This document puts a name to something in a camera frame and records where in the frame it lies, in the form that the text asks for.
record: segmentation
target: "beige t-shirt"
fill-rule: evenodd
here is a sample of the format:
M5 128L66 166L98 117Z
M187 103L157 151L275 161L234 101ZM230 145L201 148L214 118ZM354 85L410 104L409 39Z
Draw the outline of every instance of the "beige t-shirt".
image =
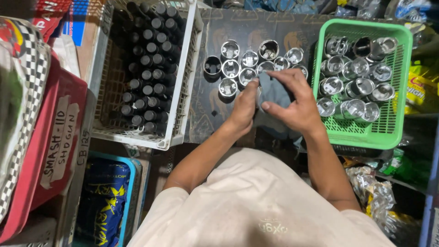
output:
M394 246L372 219L338 211L279 159L229 153L190 195L162 191L128 247Z

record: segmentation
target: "person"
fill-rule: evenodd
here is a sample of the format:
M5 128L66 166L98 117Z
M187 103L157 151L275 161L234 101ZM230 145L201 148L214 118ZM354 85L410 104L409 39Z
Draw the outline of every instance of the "person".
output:
M229 150L252 128L255 80L223 125L170 173L128 247L394 246L361 211L302 72L267 73L295 101L261 106L303 134L312 187L268 153Z

